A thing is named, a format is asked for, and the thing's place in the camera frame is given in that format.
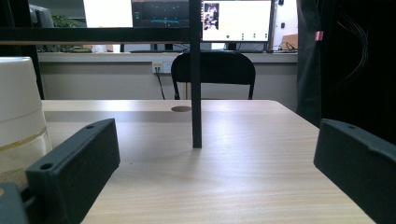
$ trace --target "table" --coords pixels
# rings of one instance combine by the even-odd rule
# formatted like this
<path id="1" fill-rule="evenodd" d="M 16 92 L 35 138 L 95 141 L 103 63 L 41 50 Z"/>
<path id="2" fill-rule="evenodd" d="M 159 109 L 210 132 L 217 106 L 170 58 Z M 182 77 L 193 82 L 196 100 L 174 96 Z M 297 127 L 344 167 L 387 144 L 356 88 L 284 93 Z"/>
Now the table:
<path id="1" fill-rule="evenodd" d="M 373 223 L 314 166 L 318 128 L 285 106 L 202 101 L 192 148 L 180 105 L 191 101 L 43 101 L 54 147 L 116 120 L 120 167 L 83 223 Z"/>

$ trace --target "desk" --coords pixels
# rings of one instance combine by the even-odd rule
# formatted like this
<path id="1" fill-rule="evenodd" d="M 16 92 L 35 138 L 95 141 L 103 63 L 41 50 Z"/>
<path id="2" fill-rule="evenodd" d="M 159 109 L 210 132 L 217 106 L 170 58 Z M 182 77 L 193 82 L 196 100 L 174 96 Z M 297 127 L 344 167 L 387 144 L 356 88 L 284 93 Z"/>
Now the desk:
<path id="1" fill-rule="evenodd" d="M 190 103 L 43 102 L 55 147 L 116 119 L 120 167 L 83 223 L 373 223 L 316 169 L 318 129 L 285 106 L 202 101 L 193 149 L 191 113 L 171 110 Z"/>

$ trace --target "chair backrest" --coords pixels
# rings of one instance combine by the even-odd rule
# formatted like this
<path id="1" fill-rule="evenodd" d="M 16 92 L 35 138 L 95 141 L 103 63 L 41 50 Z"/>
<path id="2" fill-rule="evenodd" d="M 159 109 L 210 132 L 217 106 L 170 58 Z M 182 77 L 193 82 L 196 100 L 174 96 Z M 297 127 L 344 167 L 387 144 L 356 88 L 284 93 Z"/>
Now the chair backrest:
<path id="1" fill-rule="evenodd" d="M 249 85 L 248 99 L 253 98 L 256 70 L 251 60 L 234 51 L 200 52 L 201 83 Z M 179 100 L 178 82 L 191 82 L 190 53 L 178 55 L 172 63 L 172 80 L 175 99 Z"/>

